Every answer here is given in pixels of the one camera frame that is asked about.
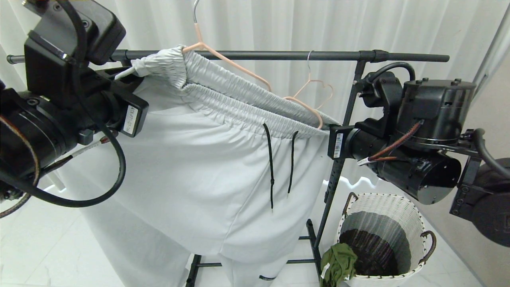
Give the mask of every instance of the green cloth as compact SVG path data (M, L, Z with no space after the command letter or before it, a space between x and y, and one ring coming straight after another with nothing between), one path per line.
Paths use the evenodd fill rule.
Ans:
M345 243L337 243L324 253L320 267L322 270L320 278L321 287L337 287L338 284L349 278L354 277L356 270L354 263L358 256L352 251L351 247Z

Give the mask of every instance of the metal hook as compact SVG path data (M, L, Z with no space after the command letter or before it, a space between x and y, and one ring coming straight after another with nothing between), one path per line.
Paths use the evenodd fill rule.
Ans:
M312 69L310 68L310 54L313 52L314 50L311 50L309 53L308 53L308 56L307 56L307 65L308 65L308 73L311 74L312 73Z
M198 6L198 2L200 0L195 0L195 3L193 3L193 21L195 22L195 24L198 24L198 21L196 19L196 7Z

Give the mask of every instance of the basket handle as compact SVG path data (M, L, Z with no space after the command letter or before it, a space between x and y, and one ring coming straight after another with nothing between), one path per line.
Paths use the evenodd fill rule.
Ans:
M432 253L436 249L436 245L437 245L436 235L434 234L434 232L428 230L428 231L424 231L420 236L421 237L427 237L427 235L430 235L430 237L432 238L432 245L430 246L430 249L428 250L427 254L425 254L425 256L422 259L420 259L418 264L420 264L422 262L423 262L423 264L426 264L427 260L430 258L430 256L432 255Z
M347 215L347 207L349 206L349 203L350 203L350 200L352 197L354 197L354 198L356 198L356 200L358 200L358 196L355 193L353 193L353 192L349 193L349 197L347 198L347 202L345 203L344 210L342 211L342 215L345 215L345 216Z

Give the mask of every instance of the woven basket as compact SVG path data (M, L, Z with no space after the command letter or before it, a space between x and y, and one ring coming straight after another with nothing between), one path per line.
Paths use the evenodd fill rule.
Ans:
M432 245L427 250L425 238L428 235ZM397 265L397 273L392 276L356 275L347 281L351 287L400 286L422 269L436 248L436 236L432 231L425 231L416 206L397 195L368 193L357 196L350 193L340 219L336 242L339 243L340 238L345 242L347 236L350 236L350 243L347 243L353 249L365 244L365 251L368 248L365 254L380 260L381 265L395 263L395 260L388 259L390 257L396 259ZM380 242L374 244L374 237L382 238L391 247L384 248Z

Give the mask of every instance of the clothes hanger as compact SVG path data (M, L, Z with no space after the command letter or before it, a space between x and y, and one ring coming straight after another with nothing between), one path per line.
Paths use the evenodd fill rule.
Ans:
M231 59L229 59L229 58L225 57L224 55L218 53L216 50L214 50L213 48L209 47L207 44L205 44L203 42L203 40L202 40L202 33L200 32L200 26L198 25L198 21L196 19L196 6L198 5L199 1L200 0L195 0L195 3L193 4L193 21L195 22L195 32L196 32L196 37L198 38L198 43L184 48L183 49L183 54L187 53L189 51L195 50L195 49L200 49L200 50L206 49L207 51L211 52L211 54L213 54L214 56L216 56L216 57L220 58L221 60L227 62L231 66L233 66L233 67L237 68L238 70L244 72L245 74L248 74L248 75L254 77L255 79L263 82L267 86L268 91L271 92L271 85L269 84L268 81L266 81L265 79L263 79L260 76L257 76L256 74L250 72L246 68L241 67L240 65L236 64Z
M319 120L319 126L317 127L318 129L321 129L322 128L322 125L324 124L324 121L322 120L322 117L319 115L319 113L317 112L317 109L319 109L320 107L322 107L327 101L329 101L329 99L331 99L333 97L333 93L335 92L335 90L333 89L333 87L329 84L325 84L323 81L321 80L312 80L312 69L310 68L310 54L313 52L310 51L310 53L308 53L308 56L307 56L307 64L308 64L308 81L303 85L303 87L301 87L301 89L299 89L299 91L297 91L297 93L292 96L292 97L285 97L284 99L285 100L290 100L290 101L295 101L297 103L299 103L301 106L303 106L305 109L309 110L310 112L312 112L316 117L317 119ZM322 83L322 87L325 88L325 87L330 87L331 88L331 94L329 95L329 97L317 108L317 109L313 109L311 108L310 106L308 106L307 104L303 103L302 101L296 99L296 96L301 93L301 91L303 91L303 89L308 85L310 84L311 82L319 82L319 83Z

